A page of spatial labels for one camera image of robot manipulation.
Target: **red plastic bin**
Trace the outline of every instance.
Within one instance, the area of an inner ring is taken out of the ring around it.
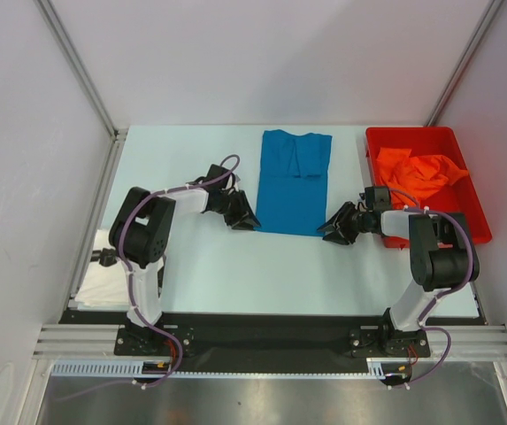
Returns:
[[[412,149],[412,156],[442,154],[462,169],[467,169],[454,132],[448,127],[369,127],[367,134],[367,157],[369,158],[373,183],[379,183],[377,157],[380,148]],[[467,218],[473,243],[487,243],[491,231],[481,208],[480,200],[470,176],[446,186],[435,195],[422,201],[433,210],[446,213],[461,212]],[[407,248],[409,241],[400,237],[385,237],[388,248]]]

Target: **black bracket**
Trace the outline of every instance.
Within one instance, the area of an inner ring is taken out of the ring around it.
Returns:
[[[351,245],[356,242],[360,233],[380,234],[380,214],[392,208],[390,193],[386,186],[365,188],[359,196],[365,201],[358,206],[346,202],[330,220],[318,228],[324,232],[324,240],[340,245]]]
[[[396,330],[390,320],[390,309],[383,314],[376,328],[362,327],[350,330],[350,356],[363,357],[409,357],[412,347],[419,357],[430,357],[430,346],[424,330],[403,332]]]
[[[475,280],[480,273],[480,262],[467,220],[460,212],[451,213],[450,216],[469,238],[473,251],[473,271],[469,280]],[[453,288],[464,280],[468,267],[465,243],[448,220],[413,214],[409,216],[409,236],[412,278],[424,291]]]
[[[161,322],[155,326],[176,336],[182,344],[182,357],[191,357],[193,353],[194,330],[192,328],[163,328]],[[115,340],[113,353],[116,356],[157,357],[170,356],[170,348],[165,345],[166,336],[159,335],[149,328],[142,328],[126,320],[120,326]]]
[[[118,248],[127,218],[149,194],[148,190],[141,188],[131,188],[127,192],[110,229],[109,241],[112,246]],[[155,197],[137,213],[136,219],[147,219],[147,223],[134,220],[129,226],[123,244],[127,259],[137,263],[140,268],[145,268],[163,256],[171,232],[175,204],[168,197]]]
[[[102,250],[92,251],[90,262],[97,261],[100,266],[111,267],[118,262],[118,253],[115,250],[103,248]]]
[[[223,166],[212,164],[208,174],[205,177],[200,177],[196,182],[208,182],[228,171]],[[245,192],[234,188],[236,181],[237,177],[230,174],[220,182],[205,186],[204,190],[208,192],[208,203],[204,212],[212,211],[223,215],[224,221],[233,230],[255,230],[261,226],[261,223],[251,210]]]

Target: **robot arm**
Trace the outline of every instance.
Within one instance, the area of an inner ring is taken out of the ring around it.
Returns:
[[[385,312],[384,318],[391,333],[416,332],[434,310],[423,315],[436,296],[456,288],[464,280],[468,270],[465,243],[458,237],[454,226],[444,218],[392,210],[386,187],[366,188],[362,198],[365,206],[346,202],[319,230],[326,232],[324,240],[345,245],[355,243],[360,233],[410,240],[413,280],[399,301]],[[464,229],[471,243],[465,216],[461,213],[450,215]],[[479,261],[475,250],[472,251],[470,281],[479,275]]]
[[[211,181],[228,171],[212,164],[205,177],[199,177],[188,185]],[[164,266],[163,258],[174,216],[212,211],[223,215],[225,223],[232,229],[254,230],[260,226],[245,192],[237,188],[237,182],[237,176],[230,174],[203,189],[166,193],[151,199],[129,225],[123,251],[133,268],[133,298],[149,323],[156,323],[162,314],[157,273]],[[148,190],[141,188],[131,188],[127,193],[110,230],[109,242],[116,250],[129,215],[149,194]],[[133,309],[129,310],[127,318],[139,327],[145,326]]]

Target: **purple cable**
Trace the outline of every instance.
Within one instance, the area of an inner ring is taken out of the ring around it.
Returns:
[[[420,206],[420,202],[413,195],[405,192],[404,190],[388,188],[388,191],[398,193],[399,195],[403,195],[404,197],[409,198],[416,206]]]
[[[407,198],[411,199],[413,202],[415,202],[416,206],[420,206],[420,203],[413,196],[411,196],[408,193],[405,193],[402,190],[389,188],[389,191],[400,193],[400,194],[406,196]],[[471,279],[472,273],[473,273],[473,247],[472,247],[472,243],[469,240],[469,237],[467,237],[467,234],[465,233],[464,228],[462,228],[461,225],[456,221],[456,219],[454,219],[451,215],[449,215],[445,212],[441,212],[441,211],[426,210],[426,212],[425,212],[423,209],[420,209],[420,208],[407,208],[405,211],[408,211],[411,213],[426,213],[427,212],[430,214],[435,214],[435,215],[439,215],[439,216],[443,217],[444,219],[449,221],[454,226],[454,228],[457,230],[460,237],[464,241],[465,251],[467,252],[467,271],[465,272],[464,280],[461,281],[461,283],[458,286],[456,286],[450,290],[445,290],[444,292],[440,292],[438,295],[436,295],[434,297],[434,299],[432,301],[430,301],[430,303],[428,303],[428,305],[424,308],[422,313],[419,315],[419,325],[420,325],[420,322],[422,322],[427,317],[427,315],[430,312],[432,312],[432,310],[436,307],[436,304],[442,298],[446,297],[449,294],[453,294],[455,292],[458,292],[465,285],[467,285],[467,283]],[[419,381],[422,381],[424,378],[428,377],[429,375],[431,375],[436,369],[438,369],[438,367],[440,367],[442,365],[444,360],[448,357],[449,350],[451,349],[451,335],[449,334],[449,332],[446,329],[439,328],[439,327],[424,327],[422,325],[420,325],[420,328],[424,331],[442,332],[446,336],[446,338],[448,339],[448,343],[446,345],[446,349],[444,350],[444,353],[442,354],[440,359],[436,362],[436,364],[430,370],[428,370],[425,374],[413,379],[411,381],[411,383],[417,383]]]
[[[119,254],[119,258],[126,265],[127,271],[133,272],[133,267],[131,266],[131,263],[127,260],[127,258],[125,256],[125,252],[123,251],[123,245],[124,245],[125,240],[126,240],[127,230],[129,229],[129,226],[131,226],[131,223],[133,223],[135,217],[137,216],[137,213],[139,211],[141,211],[141,209],[154,197],[160,197],[160,196],[166,195],[168,193],[181,192],[183,190],[201,189],[201,188],[205,188],[206,186],[209,186],[211,184],[214,184],[214,183],[217,183],[217,182],[221,182],[226,177],[229,177],[235,171],[235,169],[239,166],[240,158],[239,158],[239,155],[236,155],[236,154],[228,155],[227,157],[225,157],[221,161],[221,163],[219,165],[223,166],[231,158],[235,158],[235,164],[234,164],[234,166],[231,169],[229,169],[229,171],[223,173],[221,176],[216,177],[215,179],[209,180],[207,182],[202,182],[202,183],[198,183],[198,184],[195,184],[195,185],[184,185],[184,186],[180,186],[178,188],[167,189],[167,190],[159,190],[157,192],[153,192],[150,195],[146,196],[146,198],[144,198],[143,201],[141,201],[135,207],[135,209],[127,217],[126,224],[121,229],[121,234],[119,236],[118,254]],[[181,365],[181,362],[182,362],[183,349],[182,349],[181,342],[178,340],[178,338],[176,336],[174,336],[172,334],[169,334],[168,332],[165,332],[163,329],[159,329],[159,328],[155,327],[152,323],[149,323],[147,321],[147,319],[145,319],[143,317],[141,311],[139,311],[139,308],[137,308],[137,303],[136,303],[135,296],[134,296],[134,288],[133,288],[133,286],[134,286],[133,275],[129,274],[129,277],[127,278],[127,292],[129,293],[129,303],[134,308],[134,312],[137,315],[137,317],[139,318],[139,320],[146,327],[150,328],[154,332],[157,332],[159,335],[165,336],[165,337],[169,338],[171,341],[173,341],[176,344],[176,347],[177,347],[177,350],[178,350],[178,353],[179,353],[179,356],[178,356],[178,359],[176,360],[176,363],[174,364],[173,367],[171,367],[171,369],[168,372],[166,372],[163,376],[161,376],[160,378],[158,378],[155,382],[144,384],[145,388],[153,388],[153,387],[157,387],[158,385],[160,385],[166,378],[168,378],[170,375],[172,375],[174,372],[176,372],[176,370],[179,368],[179,366]],[[90,387],[88,389],[75,392],[74,394],[70,394],[68,396],[64,396],[64,397],[60,397],[60,398],[53,398],[53,400],[55,400],[57,402],[67,401],[67,400],[70,400],[70,399],[73,399],[73,398],[77,398],[77,397],[80,397],[80,396],[85,396],[86,394],[89,394],[89,393],[91,393],[93,391],[101,390],[102,388],[111,387],[112,385],[118,385],[120,383],[133,383],[133,380],[129,380],[128,381],[128,380],[118,379],[118,380],[115,380],[115,381],[104,382],[104,383],[101,383],[101,384],[96,385],[94,387]]]

